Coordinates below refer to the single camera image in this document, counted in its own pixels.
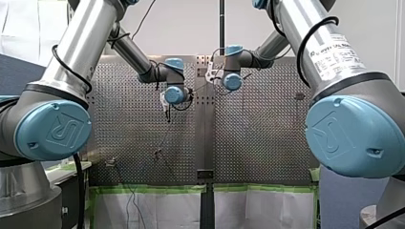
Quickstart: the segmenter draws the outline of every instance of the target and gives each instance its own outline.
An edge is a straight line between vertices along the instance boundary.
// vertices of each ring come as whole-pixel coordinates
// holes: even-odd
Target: sticker
[[[344,35],[332,34],[332,41],[309,54],[323,80],[333,79],[347,69],[366,69]]]

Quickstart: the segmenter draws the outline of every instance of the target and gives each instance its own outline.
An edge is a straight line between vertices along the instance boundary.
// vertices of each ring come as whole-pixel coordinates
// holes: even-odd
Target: cable
[[[126,214],[127,214],[126,224],[127,224],[127,229],[129,229],[129,209],[128,209],[128,207],[129,207],[129,203],[131,202],[131,199],[132,199],[132,198],[133,198],[132,203],[134,204],[134,206],[135,206],[135,207],[137,208],[137,210],[138,210],[139,217],[140,217],[140,220],[142,221],[143,228],[146,229],[146,224],[145,224],[145,220],[144,220],[144,218],[143,218],[143,214],[142,214],[142,212],[140,211],[139,206],[135,203],[135,191],[131,188],[131,185],[129,185],[129,184],[127,184],[127,183],[124,182],[124,180],[123,180],[123,178],[122,178],[122,175],[121,175],[121,172],[119,171],[119,168],[117,167],[117,164],[116,164],[114,167],[116,168],[116,171],[117,171],[117,174],[118,174],[118,178],[119,178],[120,182],[122,183],[122,185],[124,185],[124,186],[126,185],[127,188],[129,189],[129,191],[132,193],[131,196],[128,198],[128,202],[127,202],[127,205],[126,205]]]
[[[172,107],[173,107],[176,111],[179,111],[179,112],[187,111],[187,109],[189,109],[189,108],[191,107],[191,104],[193,104],[193,98],[194,98],[194,97],[191,95],[190,101],[189,101],[188,105],[187,105],[185,108],[177,108],[174,104],[172,104]]]
[[[67,70],[69,73],[73,74],[74,76],[76,76],[78,79],[80,79],[84,84],[87,85],[87,91],[86,94],[88,94],[89,92],[92,91],[93,87],[92,84],[90,84],[83,76],[81,76],[80,74],[76,73],[75,71],[73,71],[69,66],[67,66],[65,64],[65,62],[63,62],[59,55],[57,54],[57,45],[54,45],[52,47],[52,53],[53,53],[53,57],[57,60],[57,62],[59,62],[59,64],[65,69]]]
[[[376,221],[376,222],[373,223],[372,225],[366,227],[366,229],[375,229],[375,228],[377,228],[378,226],[381,226],[382,224],[384,224],[384,223],[390,221],[391,219],[397,218],[397,217],[399,217],[399,216],[401,216],[401,215],[404,215],[404,214],[405,214],[405,207],[403,207],[403,208],[401,208],[401,209],[399,209],[399,210],[397,210],[397,211],[395,211],[395,212],[389,214],[388,216],[386,216],[386,217],[384,217],[384,218],[379,219],[378,221]]]
[[[84,189],[84,176],[83,170],[81,168],[80,157],[78,154],[74,155],[75,167],[77,171],[77,182],[78,182],[78,221],[77,229],[84,228],[84,210],[85,210],[85,189]]]
[[[127,33],[124,33],[123,35],[121,35],[121,36],[119,36],[119,37],[112,38],[112,39],[108,39],[108,40],[107,40],[108,42],[112,42],[112,43],[111,43],[111,46],[110,46],[111,49],[114,48],[114,45],[116,44],[116,42],[117,42],[118,40],[124,38],[125,36],[129,36],[130,34],[131,34],[131,33],[127,32]]]
[[[280,33],[280,35],[286,37],[286,34],[280,30],[276,22],[276,15],[274,10],[274,0],[270,0],[270,13],[271,13],[271,21],[273,22],[274,29]]]
[[[216,49],[213,53],[212,53],[212,55],[211,55],[211,62],[214,62],[214,55],[215,55],[215,53],[217,53],[219,50],[224,50],[225,48],[218,48],[218,49]]]
[[[298,52],[297,52],[297,72],[298,72],[298,75],[300,76],[300,79],[309,88],[310,88],[309,83],[306,80],[306,78],[304,77],[303,70],[301,67],[301,61],[303,58],[305,46],[307,45],[309,39],[313,36],[313,34],[319,30],[319,28],[321,28],[322,26],[325,26],[329,23],[334,23],[337,26],[337,25],[339,25],[339,18],[337,18],[335,16],[326,17],[326,18],[322,19],[320,22],[318,22],[317,24],[315,24],[312,28],[310,28],[307,35],[304,37],[303,41],[301,42],[300,48],[298,49]]]
[[[19,98],[20,97],[18,96],[16,98],[8,98],[0,101],[0,114],[3,113],[5,110],[7,110],[7,108],[17,104]]]
[[[160,68],[159,68],[159,64],[155,60],[150,60],[150,62],[155,65],[153,68],[155,68],[157,71],[156,73],[154,73],[155,80],[156,80],[155,91],[157,91],[159,89],[159,83],[160,83]]]
[[[140,27],[142,27],[143,21],[146,19],[146,16],[149,14],[149,11],[152,9],[153,5],[155,4],[156,0],[153,0],[151,5],[149,6],[148,10],[146,11],[145,15],[143,16],[142,20],[139,23],[137,31],[132,35],[131,39],[134,40],[134,37],[138,34]]]

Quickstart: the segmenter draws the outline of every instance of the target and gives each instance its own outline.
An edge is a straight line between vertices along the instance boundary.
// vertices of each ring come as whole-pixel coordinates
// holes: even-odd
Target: white wall
[[[401,1],[337,0],[330,11],[340,18],[340,31],[366,67],[386,73],[396,83],[397,5]]]
[[[129,8],[121,25],[134,32],[151,0]],[[256,49],[273,32],[250,0],[226,0],[225,44]],[[210,54],[219,43],[219,0],[157,1],[135,41],[147,54]]]
[[[405,92],[405,3],[399,1],[399,16],[398,16],[398,55],[396,60],[396,75],[399,90]]]
[[[400,1],[337,0],[330,12],[340,18],[339,29],[366,66],[386,73],[396,83],[399,82],[395,69]],[[141,0],[131,7],[122,26],[127,31],[135,31],[150,3],[151,0]],[[256,49],[274,31],[266,12],[254,9],[250,0],[225,3],[226,45],[241,44]],[[210,54],[219,47],[219,0],[157,1],[135,41],[147,54]]]

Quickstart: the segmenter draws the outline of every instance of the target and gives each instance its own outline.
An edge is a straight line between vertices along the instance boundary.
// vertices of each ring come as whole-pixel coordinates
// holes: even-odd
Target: pegboard
[[[215,181],[309,184],[317,165],[305,138],[310,91],[295,58],[248,75],[236,93],[216,93]]]
[[[204,83],[206,56],[154,59],[169,57],[183,59],[185,84],[199,96],[186,112],[172,110],[171,124],[160,105],[164,83],[156,91],[156,84],[139,83],[120,57],[100,59],[88,97],[91,185],[196,184],[204,166],[213,167],[216,183],[310,184],[309,168],[318,165],[304,133],[310,97],[294,58],[268,70],[243,69],[243,75],[252,73],[243,87],[223,95]],[[106,166],[112,158],[117,166]]]
[[[195,59],[182,59],[184,83],[193,88]],[[103,56],[93,81],[89,111],[94,134],[88,145],[95,165],[92,185],[196,183],[193,105],[185,112],[171,110],[169,124],[160,104],[165,83],[158,90],[156,84],[139,83],[136,72],[118,56]],[[113,158],[116,166],[107,166]]]

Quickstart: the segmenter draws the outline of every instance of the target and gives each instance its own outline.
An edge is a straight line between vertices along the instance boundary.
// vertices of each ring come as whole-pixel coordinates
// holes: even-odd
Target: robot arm
[[[253,3],[280,24],[309,83],[306,137],[319,161],[346,177],[403,174],[405,99],[386,74],[364,66],[333,23],[335,18],[328,17],[325,8],[334,0]],[[282,40],[280,36],[273,34],[267,43]],[[266,46],[262,49],[271,53],[266,57],[275,55]]]
[[[125,33],[117,22],[135,3],[80,2],[42,78],[28,84],[18,102],[0,98],[0,162],[7,161],[6,166],[11,166],[27,162],[21,158],[59,160],[76,154],[86,143],[92,130],[86,93],[91,90],[90,82],[107,39]],[[128,36],[112,42],[139,73],[139,81],[167,81],[165,97],[169,103],[190,99],[180,59],[153,65]]]
[[[183,62],[178,58],[168,58],[164,63],[150,61],[142,50],[129,37],[129,33],[115,23],[109,43],[117,53],[139,74],[141,83],[167,82],[165,99],[170,104],[189,101],[192,90],[184,87]]]

